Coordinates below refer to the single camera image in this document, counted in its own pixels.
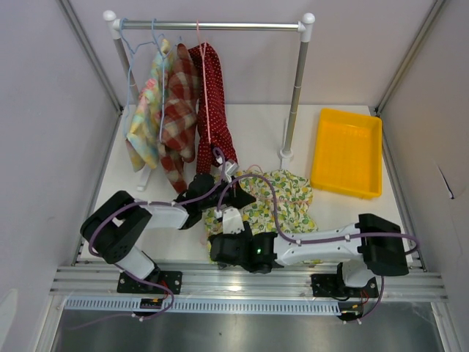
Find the pink wire hanger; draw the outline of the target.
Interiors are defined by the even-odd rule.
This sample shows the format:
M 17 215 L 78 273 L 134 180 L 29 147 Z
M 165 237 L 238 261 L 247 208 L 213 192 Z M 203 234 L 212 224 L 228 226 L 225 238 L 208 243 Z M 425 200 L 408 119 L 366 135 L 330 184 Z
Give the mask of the pink wire hanger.
M 313 232 L 317 225 L 308 214 L 314 198 L 310 181 L 287 170 L 263 172 L 259 166 L 238 172 L 261 175 L 266 178 L 247 177 L 239 181 L 241 188 L 256 197 L 256 202 L 240 211 L 243 221 L 250 224 L 254 235 L 275 232 L 274 211 L 278 212 L 281 230 L 285 233 Z
M 203 90 L 204 90 L 204 106 L 206 112 L 206 122 L 207 122 L 207 139 L 208 143 L 211 144 L 211 130 L 210 130 L 210 110 L 208 102 L 208 89 L 207 89 L 207 74 L 206 74 L 206 64 L 205 56 L 207 50 L 207 42 L 202 40 L 199 21 L 196 21 L 196 35 L 199 42 L 199 53 L 202 61 L 202 78 L 203 78 Z

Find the red polka dot skirt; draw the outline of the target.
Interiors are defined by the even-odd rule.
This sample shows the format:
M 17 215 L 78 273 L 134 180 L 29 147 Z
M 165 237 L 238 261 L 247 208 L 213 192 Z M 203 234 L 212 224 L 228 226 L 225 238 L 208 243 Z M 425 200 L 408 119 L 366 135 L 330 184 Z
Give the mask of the red polka dot skirt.
M 208 102 L 210 110 L 211 144 L 207 139 L 207 122 L 204 106 L 204 90 L 202 78 L 202 61 L 199 46 L 189 50 L 199 76 L 202 80 L 199 106 L 197 112 L 197 131 L 199 133 L 199 145 L 196 157 L 196 172 L 209 173 L 211 168 L 218 165 L 213 154 L 213 148 L 219 148 L 225 158 L 237 161 L 237 154 L 233 145 L 232 135 L 229 131 L 226 118 L 224 82 L 220 59 L 215 49 L 207 44 L 205 64 L 207 74 Z

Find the lemon print cloth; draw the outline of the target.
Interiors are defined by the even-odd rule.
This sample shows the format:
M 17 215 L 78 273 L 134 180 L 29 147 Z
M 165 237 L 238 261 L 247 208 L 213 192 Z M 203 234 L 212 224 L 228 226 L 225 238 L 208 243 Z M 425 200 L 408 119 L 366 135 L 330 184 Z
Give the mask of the lemon print cloth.
M 285 235 L 317 230 L 316 223 L 308 214 L 314 197 L 309 180 L 280 169 L 272 172 L 247 169 L 235 175 L 240 188 L 256 201 L 240 210 L 242 220 L 247 224 L 235 234 L 223 233 L 221 224 L 216 222 L 215 211 L 208 211 L 205 227 L 211 244 L 220 248 L 221 240 L 216 239 L 219 236 L 240 248 L 262 234 L 278 237 L 279 230 Z

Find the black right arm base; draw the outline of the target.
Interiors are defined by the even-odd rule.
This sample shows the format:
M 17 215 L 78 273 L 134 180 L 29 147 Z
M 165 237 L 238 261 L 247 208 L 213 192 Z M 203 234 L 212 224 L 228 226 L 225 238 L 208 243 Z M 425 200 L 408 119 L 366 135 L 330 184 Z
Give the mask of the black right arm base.
M 338 274 L 312 274 L 311 289 L 313 297 L 332 298 L 344 301 L 346 298 L 377 298 L 377 280 L 370 279 L 363 287 L 349 287 Z

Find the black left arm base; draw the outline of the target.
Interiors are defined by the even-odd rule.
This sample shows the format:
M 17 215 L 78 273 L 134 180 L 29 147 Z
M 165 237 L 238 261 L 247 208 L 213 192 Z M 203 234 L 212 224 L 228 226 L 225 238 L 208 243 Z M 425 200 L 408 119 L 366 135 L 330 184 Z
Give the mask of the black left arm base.
M 169 289 L 173 294 L 179 295 L 182 287 L 182 272 L 162 271 L 160 268 L 156 268 L 148 277 L 136 280 L 124 271 L 119 275 L 117 292 L 128 294 L 167 294 L 168 292 L 163 287 Z

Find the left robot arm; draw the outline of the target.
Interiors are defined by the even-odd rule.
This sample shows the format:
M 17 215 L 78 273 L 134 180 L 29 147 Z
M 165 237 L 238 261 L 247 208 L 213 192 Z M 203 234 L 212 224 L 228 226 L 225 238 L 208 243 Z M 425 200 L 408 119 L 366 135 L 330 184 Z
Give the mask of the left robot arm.
M 241 210 L 256 202 L 239 183 L 223 194 L 227 185 L 225 179 L 216 181 L 210 174 L 197 174 L 172 202 L 145 202 L 118 191 L 85 220 L 80 234 L 88 242 L 90 254 L 127 272 L 142 293 L 151 293 L 159 284 L 159 268 L 136 245 L 143 231 L 187 230 L 218 203 Z

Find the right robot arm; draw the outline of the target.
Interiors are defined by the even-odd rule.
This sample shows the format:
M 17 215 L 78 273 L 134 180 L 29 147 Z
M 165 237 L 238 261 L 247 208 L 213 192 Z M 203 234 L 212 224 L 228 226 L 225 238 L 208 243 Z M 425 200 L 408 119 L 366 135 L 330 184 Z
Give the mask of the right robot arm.
M 252 274 L 269 274 L 309 260 L 337 260 L 335 288 L 343 296 L 351 296 L 376 276 L 408 275 L 405 238 L 399 225 L 371 213 L 359 215 L 356 223 L 324 232 L 255 235 L 245 223 L 239 232 L 209 237 L 210 259 Z

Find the red plaid skirt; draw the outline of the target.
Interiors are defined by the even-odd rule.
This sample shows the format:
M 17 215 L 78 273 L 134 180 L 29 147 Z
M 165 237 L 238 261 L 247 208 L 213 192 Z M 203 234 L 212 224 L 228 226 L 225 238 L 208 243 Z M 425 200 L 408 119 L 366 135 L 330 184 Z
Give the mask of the red plaid skirt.
M 195 159 L 196 103 L 200 96 L 199 72 L 183 44 L 177 46 L 167 88 L 158 152 L 169 183 L 180 194 L 187 189 L 184 165 Z

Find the pastel plaid skirt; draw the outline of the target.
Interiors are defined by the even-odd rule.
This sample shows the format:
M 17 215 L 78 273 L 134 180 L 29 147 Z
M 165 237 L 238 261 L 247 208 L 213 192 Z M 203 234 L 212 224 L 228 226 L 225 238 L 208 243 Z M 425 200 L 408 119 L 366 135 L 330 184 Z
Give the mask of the pastel plaid skirt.
M 163 40 L 163 50 L 167 52 L 171 43 Z M 168 86 L 169 71 L 172 67 L 172 54 L 166 59 L 166 89 Z M 152 61 L 152 67 L 144 88 L 140 91 L 136 110 L 130 120 L 125 133 L 125 145 L 134 172 L 148 166 L 151 169 L 158 165 L 158 130 L 160 118 L 160 55 L 157 53 Z

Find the yellow plastic tray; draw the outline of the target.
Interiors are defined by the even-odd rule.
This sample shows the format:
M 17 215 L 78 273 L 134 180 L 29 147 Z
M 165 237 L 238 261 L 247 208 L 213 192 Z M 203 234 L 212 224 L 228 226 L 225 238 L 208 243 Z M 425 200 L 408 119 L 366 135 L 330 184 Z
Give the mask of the yellow plastic tray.
M 382 120 L 324 108 L 317 126 L 311 185 L 360 199 L 382 194 Z

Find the white clothes rack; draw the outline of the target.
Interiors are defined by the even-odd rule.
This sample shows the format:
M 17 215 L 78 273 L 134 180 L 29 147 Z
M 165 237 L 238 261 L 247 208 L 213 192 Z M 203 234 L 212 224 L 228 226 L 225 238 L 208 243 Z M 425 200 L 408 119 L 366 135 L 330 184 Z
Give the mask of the white clothes rack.
M 113 30 L 113 22 L 120 18 L 112 10 L 103 12 L 103 20 L 111 33 L 113 41 L 118 38 Z M 150 21 L 133 21 L 131 26 L 137 29 L 149 29 Z M 279 151 L 280 167 L 286 169 L 293 158 L 292 140 L 295 131 L 295 123 L 298 115 L 298 106 L 300 102 L 300 92 L 303 82 L 303 74 L 306 65 L 308 46 L 311 41 L 311 35 L 315 22 L 315 16 L 307 12 L 297 23 L 236 23 L 236 22 L 199 22 L 200 30 L 208 31 L 277 31 L 277 32 L 297 32 L 300 35 L 300 47 L 298 53 L 298 62 L 295 71 L 295 81 L 292 91 L 292 99 L 289 108 L 289 116 L 285 122 L 284 137 L 282 148 Z M 160 30 L 195 30 L 196 22 L 176 22 L 176 21 L 158 21 L 156 29 Z

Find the aluminium front rail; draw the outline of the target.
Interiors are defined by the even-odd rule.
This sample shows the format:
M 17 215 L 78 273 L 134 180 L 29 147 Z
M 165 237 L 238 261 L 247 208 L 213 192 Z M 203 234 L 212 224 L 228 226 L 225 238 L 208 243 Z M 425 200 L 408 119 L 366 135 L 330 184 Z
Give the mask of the aluminium front rail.
M 220 270 L 216 264 L 163 261 L 164 271 L 182 272 L 179 297 L 221 299 L 296 300 L 311 297 L 311 275 L 332 274 L 336 264 L 294 265 L 269 274 L 250 274 L 238 267 Z M 81 261 L 57 268 L 52 296 L 115 296 L 119 270 L 103 261 Z M 384 302 L 447 302 L 448 294 L 438 273 L 411 269 L 407 276 L 388 277 Z

